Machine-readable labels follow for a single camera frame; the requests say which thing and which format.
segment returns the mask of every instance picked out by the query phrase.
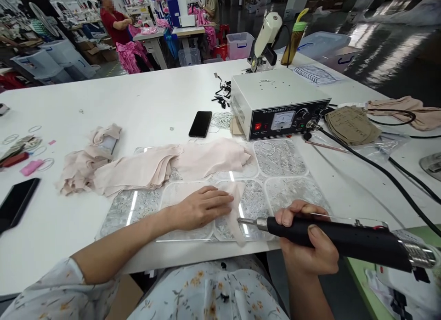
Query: floral shirt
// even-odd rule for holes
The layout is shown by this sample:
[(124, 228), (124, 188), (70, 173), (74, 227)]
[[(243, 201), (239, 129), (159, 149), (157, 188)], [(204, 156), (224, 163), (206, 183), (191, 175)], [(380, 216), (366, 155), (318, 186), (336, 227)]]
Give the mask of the floral shirt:
[[(68, 258), (23, 291), (0, 320), (104, 319), (119, 280), (87, 285)], [(288, 320), (265, 271), (252, 256), (167, 269), (130, 320)]]

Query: white table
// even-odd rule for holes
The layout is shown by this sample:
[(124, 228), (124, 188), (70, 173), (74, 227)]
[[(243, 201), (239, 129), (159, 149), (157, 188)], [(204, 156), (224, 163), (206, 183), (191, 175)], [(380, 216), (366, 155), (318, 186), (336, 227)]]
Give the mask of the white table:
[(167, 69), (167, 64), (165, 63), (164, 54), (159, 44), (159, 38), (164, 36), (165, 30), (160, 27), (157, 28), (158, 31), (156, 33), (146, 35), (137, 34), (133, 37), (133, 40), (142, 42), (147, 52), (153, 54), (161, 69), (165, 70)]
[[(294, 63), (302, 65), (314, 61), (297, 54)], [(63, 168), (64, 156), (83, 149), (92, 129), (111, 123), (122, 126), (115, 158), (130, 156), (135, 148), (141, 146), (187, 142), (196, 111), (223, 111), (217, 102), (211, 101), (214, 92), (219, 89), (219, 80), (213, 73), (218, 73), (223, 80), (231, 80), (232, 75), (239, 74), (247, 67), (246, 60), (237, 60), (1, 94), (0, 102), (11, 110), (0, 117), (0, 142), (11, 134), (28, 135), (28, 129), (35, 125), (42, 125), (35, 135), (43, 137), (45, 143), (51, 140), (57, 142), (47, 146), (48, 150), (37, 157), (54, 158), (55, 164), (51, 169), (31, 176), (41, 178), (41, 183), (20, 224), (0, 236), (0, 295), (20, 292), (50, 270), (57, 261), (94, 241), (110, 208), (110, 201), (93, 192), (65, 197), (58, 195), (54, 187)], [(344, 81), (339, 84), (322, 87), (332, 96), (332, 103), (385, 98), (366, 86), (343, 78)], [(198, 81), (197, 85), (189, 91), (189, 85), (195, 85), (195, 80)], [(413, 135), (423, 134), (409, 126), (402, 126), (400, 130)], [(441, 130), (424, 134), (441, 134)], [(229, 136), (229, 132), (221, 130), (209, 134), (206, 140), (212, 141), (221, 136)], [(292, 140), (296, 142), (334, 215), (377, 218), (387, 221), (392, 229), (424, 225), (399, 191), (375, 169), (353, 156), (316, 149), (305, 144), (300, 136)], [(412, 140), (394, 153), (393, 158), (435, 193), (441, 194), (439, 181), (423, 172), (418, 165), (421, 157), (435, 153), (440, 148), (439, 139)], [(0, 172), (0, 200), (6, 197), (13, 184), (27, 179), (18, 172), (24, 165), (26, 163)], [(386, 167), (427, 216), (436, 224), (441, 223), (441, 206), (396, 169), (388, 164)], [(263, 241), (249, 242), (243, 248), (234, 242), (151, 243), (126, 265), (124, 272), (276, 248), (277, 242)]]
[(174, 28), (172, 34), (176, 34), (176, 36), (182, 41), (182, 47), (184, 49), (190, 48), (188, 45), (188, 37), (196, 34), (204, 34), (205, 27), (189, 27), (189, 28)]

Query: woman in red shirt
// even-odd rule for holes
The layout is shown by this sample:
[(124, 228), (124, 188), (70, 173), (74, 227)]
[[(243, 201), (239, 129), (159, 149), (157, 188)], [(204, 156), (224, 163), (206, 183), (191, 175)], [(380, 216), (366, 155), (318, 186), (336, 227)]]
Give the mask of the woman in red shirt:
[[(130, 42), (129, 30), (127, 29), (129, 25), (133, 24), (133, 20), (115, 9), (112, 0), (97, 0), (101, 2), (100, 16), (101, 21), (104, 24), (107, 32), (112, 38), (114, 43), (120, 43), (122, 45)], [(147, 53), (147, 59), (154, 68), (155, 71), (161, 68), (156, 63), (152, 54)], [(145, 64), (143, 59), (135, 54), (136, 64), (138, 65), (141, 72), (148, 72), (150, 69)]]

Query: green bottle cap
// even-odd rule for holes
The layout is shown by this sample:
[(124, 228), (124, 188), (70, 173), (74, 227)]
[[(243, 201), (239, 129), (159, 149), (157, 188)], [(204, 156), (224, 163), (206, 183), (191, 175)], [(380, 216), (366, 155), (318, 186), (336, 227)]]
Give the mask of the green bottle cap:
[(304, 31), (306, 26), (307, 26), (307, 22), (297, 22), (294, 23), (294, 27), (293, 27), (293, 32), (300, 32), (300, 31)]

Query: machine panel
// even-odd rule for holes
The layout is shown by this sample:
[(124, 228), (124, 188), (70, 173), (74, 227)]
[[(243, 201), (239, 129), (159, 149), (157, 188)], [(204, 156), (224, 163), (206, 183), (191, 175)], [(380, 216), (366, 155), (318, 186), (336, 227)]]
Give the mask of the machine panel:
[(306, 123), (319, 121), (330, 100), (254, 110), (249, 140), (268, 139), (306, 132)]

